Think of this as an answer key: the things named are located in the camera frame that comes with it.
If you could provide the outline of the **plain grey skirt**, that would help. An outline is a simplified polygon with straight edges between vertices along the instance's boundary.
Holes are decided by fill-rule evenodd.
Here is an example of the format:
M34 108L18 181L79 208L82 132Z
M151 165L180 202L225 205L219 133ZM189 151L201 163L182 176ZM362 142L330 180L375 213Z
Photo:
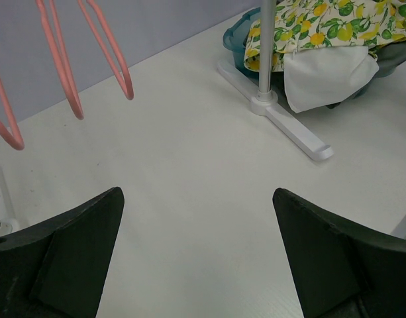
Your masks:
M316 1L308 43L321 69L315 105L335 107L406 61L406 1Z

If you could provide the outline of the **lemon print skirt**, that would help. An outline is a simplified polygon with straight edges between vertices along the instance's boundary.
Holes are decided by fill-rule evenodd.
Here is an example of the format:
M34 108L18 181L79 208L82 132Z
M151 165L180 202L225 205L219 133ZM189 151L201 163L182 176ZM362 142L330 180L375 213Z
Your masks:
M273 40L290 108L333 108L406 61L406 1L282 1Z

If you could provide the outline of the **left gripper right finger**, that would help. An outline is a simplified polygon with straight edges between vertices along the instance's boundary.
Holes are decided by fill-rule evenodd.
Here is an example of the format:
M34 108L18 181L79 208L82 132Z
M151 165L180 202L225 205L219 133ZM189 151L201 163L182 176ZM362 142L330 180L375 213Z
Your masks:
M272 201L304 317L406 317L406 240L287 189Z

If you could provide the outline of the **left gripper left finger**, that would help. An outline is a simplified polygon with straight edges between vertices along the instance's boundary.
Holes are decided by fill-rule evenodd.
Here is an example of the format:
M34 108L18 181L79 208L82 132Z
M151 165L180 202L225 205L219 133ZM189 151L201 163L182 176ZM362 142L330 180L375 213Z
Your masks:
M113 187L0 237L0 317L95 317L124 206Z

